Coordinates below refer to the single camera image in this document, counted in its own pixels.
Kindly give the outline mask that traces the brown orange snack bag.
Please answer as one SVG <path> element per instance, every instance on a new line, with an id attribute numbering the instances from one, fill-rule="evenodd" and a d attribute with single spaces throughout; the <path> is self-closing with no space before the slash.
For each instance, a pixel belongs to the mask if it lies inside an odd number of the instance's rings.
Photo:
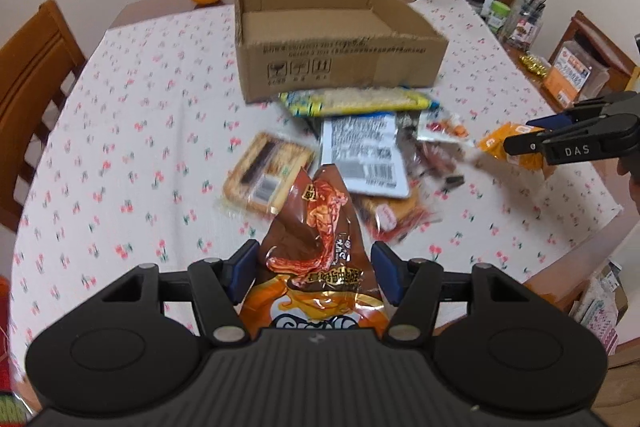
<path id="1" fill-rule="evenodd" d="M 302 170 L 260 244 L 240 319 L 265 329 L 374 329 L 388 325 L 354 202 L 333 165 Z"/>

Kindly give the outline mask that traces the brown biscuit packet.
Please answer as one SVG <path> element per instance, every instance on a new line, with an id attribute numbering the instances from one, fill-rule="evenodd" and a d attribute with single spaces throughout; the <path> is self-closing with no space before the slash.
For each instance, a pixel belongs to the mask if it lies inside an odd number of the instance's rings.
<path id="1" fill-rule="evenodd" d="M 299 171 L 313 161 L 312 147 L 259 132 L 224 181 L 224 197 L 245 210 L 277 215 Z"/>

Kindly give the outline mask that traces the small orange snack packet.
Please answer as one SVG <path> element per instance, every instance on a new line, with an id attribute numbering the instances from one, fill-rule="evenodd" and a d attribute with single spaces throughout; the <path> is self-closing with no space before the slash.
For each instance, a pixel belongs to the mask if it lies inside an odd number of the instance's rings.
<path id="1" fill-rule="evenodd" d="M 498 160 L 539 171 L 544 169 L 544 156 L 538 152 L 534 139 L 541 131 L 541 128 L 508 121 L 481 139 L 477 147 Z"/>

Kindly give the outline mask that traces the dark dried fruit packet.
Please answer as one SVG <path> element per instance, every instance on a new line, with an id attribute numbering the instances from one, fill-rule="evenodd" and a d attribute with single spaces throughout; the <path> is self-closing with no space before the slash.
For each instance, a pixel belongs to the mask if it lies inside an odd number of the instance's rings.
<path id="1" fill-rule="evenodd" d="M 458 164 L 473 141 L 457 115 L 441 107 L 404 112 L 396 115 L 396 124 L 396 142 L 411 181 L 430 176 L 446 191 L 465 184 Z"/>

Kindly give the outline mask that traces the silver black snack packet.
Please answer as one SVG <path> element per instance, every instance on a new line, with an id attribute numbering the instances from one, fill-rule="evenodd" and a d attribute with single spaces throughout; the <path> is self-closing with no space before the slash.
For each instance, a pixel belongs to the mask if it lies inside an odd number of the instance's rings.
<path id="1" fill-rule="evenodd" d="M 320 141 L 321 165 L 334 165 L 350 194 L 409 197 L 395 114 L 325 119 Z"/>

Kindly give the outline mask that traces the yellow blue fish snack pack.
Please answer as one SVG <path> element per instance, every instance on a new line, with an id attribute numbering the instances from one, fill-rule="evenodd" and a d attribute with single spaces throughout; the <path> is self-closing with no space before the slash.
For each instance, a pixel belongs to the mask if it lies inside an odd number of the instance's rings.
<path id="1" fill-rule="evenodd" d="M 407 88 L 331 88 L 284 92 L 280 102 L 293 116 L 334 117 L 373 113 L 422 112 L 439 103 Z"/>

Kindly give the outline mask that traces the round cake red packet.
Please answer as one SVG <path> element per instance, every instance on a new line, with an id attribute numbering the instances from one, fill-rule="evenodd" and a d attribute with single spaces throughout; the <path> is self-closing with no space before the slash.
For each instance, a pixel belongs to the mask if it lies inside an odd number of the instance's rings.
<path id="1" fill-rule="evenodd" d="M 436 202 L 418 186 L 407 198 L 358 195 L 354 203 L 371 239 L 387 244 L 397 244 L 422 225 L 442 220 Z"/>

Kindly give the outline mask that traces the orange label plastic box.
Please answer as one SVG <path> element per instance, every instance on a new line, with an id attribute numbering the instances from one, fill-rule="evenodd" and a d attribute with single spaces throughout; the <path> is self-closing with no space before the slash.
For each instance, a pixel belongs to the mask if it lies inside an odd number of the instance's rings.
<path id="1" fill-rule="evenodd" d="M 610 79 L 608 68 L 575 40 L 562 43 L 544 80 L 546 89 L 561 107 L 595 98 Z"/>

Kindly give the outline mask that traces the wooden chair right side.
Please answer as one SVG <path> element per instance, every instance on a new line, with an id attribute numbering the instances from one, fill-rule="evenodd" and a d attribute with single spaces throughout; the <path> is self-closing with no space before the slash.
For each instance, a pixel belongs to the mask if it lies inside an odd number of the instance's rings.
<path id="1" fill-rule="evenodd" d="M 570 19 L 551 54 L 550 62 L 556 59 L 561 44 L 567 40 L 575 40 L 590 56 L 608 68 L 610 79 L 602 89 L 604 93 L 625 90 L 637 64 L 582 11 L 577 11 Z"/>

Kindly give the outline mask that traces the gold tinsel decoration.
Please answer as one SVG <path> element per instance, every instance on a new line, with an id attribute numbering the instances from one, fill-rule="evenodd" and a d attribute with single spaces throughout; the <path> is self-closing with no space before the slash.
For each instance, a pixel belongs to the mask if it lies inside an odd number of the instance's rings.
<path id="1" fill-rule="evenodd" d="M 526 52 L 521 54 L 518 59 L 527 72 L 530 72 L 532 75 L 541 79 L 546 78 L 550 72 L 551 65 L 548 61 L 536 54 Z"/>

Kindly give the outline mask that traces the jar of pens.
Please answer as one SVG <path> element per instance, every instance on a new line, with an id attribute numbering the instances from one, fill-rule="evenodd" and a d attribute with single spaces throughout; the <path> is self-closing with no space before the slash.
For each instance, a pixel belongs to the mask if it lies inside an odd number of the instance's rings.
<path id="1" fill-rule="evenodd" d="M 528 51 L 533 45 L 542 24 L 542 14 L 547 0 L 522 0 L 518 14 L 506 30 L 506 43 L 520 51 Z"/>

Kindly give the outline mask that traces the cherry print tablecloth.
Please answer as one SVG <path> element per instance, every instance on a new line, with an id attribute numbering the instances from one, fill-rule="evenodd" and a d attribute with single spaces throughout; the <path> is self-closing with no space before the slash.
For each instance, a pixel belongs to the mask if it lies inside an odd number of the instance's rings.
<path id="1" fill-rule="evenodd" d="M 234 11 L 213 8 L 107 31 L 65 105 L 29 190 L 13 251 L 11 358 L 141 263 L 181 271 L 261 239 L 268 221 L 222 187 L 259 132 L 314 143 L 277 103 L 246 104 Z M 464 182 L 438 188 L 439 220 L 397 246 L 466 272 L 489 262 L 526 281 L 604 229 L 620 205 L 593 165 L 551 176 L 468 150 Z"/>

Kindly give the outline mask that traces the green lid jar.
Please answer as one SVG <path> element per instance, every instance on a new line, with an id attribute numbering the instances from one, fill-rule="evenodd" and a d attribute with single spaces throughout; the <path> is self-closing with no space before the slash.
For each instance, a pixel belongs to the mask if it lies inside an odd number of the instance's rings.
<path id="1" fill-rule="evenodd" d="M 511 8 L 509 5 L 498 0 L 491 2 L 486 17 L 486 23 L 489 29 L 494 34 L 498 34 L 500 29 L 503 28 L 503 25 L 508 19 L 510 13 Z"/>

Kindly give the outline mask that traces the cardboard box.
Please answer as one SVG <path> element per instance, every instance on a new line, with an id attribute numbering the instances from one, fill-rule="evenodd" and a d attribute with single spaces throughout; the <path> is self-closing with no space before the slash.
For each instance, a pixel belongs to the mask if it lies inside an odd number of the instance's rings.
<path id="1" fill-rule="evenodd" d="M 248 103 L 329 88 L 433 86 L 448 40 L 401 0 L 234 0 Z"/>

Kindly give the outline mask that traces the wooden chair left side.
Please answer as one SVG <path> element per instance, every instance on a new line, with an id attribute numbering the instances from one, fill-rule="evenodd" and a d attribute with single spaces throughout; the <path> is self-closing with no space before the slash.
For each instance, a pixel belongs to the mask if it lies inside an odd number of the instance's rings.
<path id="1" fill-rule="evenodd" d="M 78 79 L 87 64 L 55 0 L 1 48 L 1 224 L 18 230 L 24 206 L 14 197 L 18 181 L 32 184 L 36 168 L 26 160 L 30 141 L 46 144 L 51 129 L 43 116 L 49 105 L 63 109 L 64 81 Z"/>

